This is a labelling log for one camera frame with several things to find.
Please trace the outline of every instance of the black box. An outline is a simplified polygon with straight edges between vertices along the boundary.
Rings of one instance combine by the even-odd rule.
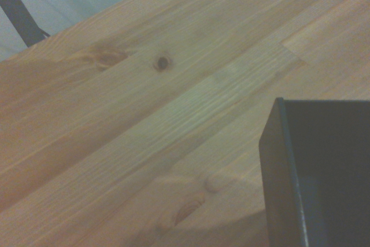
[[[370,246],[370,102],[277,98],[259,148],[271,247]]]

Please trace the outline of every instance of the pine wood surface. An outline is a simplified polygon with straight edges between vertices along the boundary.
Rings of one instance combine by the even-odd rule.
[[[125,0],[1,62],[0,246],[268,246],[273,101],[368,99],[369,34],[370,0]]]

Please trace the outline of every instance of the wooden tabletop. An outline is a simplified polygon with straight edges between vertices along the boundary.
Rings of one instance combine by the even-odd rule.
[[[276,97],[368,99],[370,0],[125,0],[0,63],[0,246],[268,246]]]

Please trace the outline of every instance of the black metal leg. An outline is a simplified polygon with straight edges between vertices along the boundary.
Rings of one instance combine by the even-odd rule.
[[[22,0],[0,0],[0,6],[27,47],[44,40],[43,31],[38,27]]]

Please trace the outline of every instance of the wood knot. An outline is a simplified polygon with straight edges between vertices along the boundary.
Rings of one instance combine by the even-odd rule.
[[[161,56],[153,65],[153,67],[159,72],[168,69],[170,66],[171,60],[167,56]]]
[[[199,194],[194,196],[194,199],[184,204],[178,211],[175,217],[175,226],[183,221],[186,217],[191,215],[196,209],[198,209],[205,202],[205,196]]]

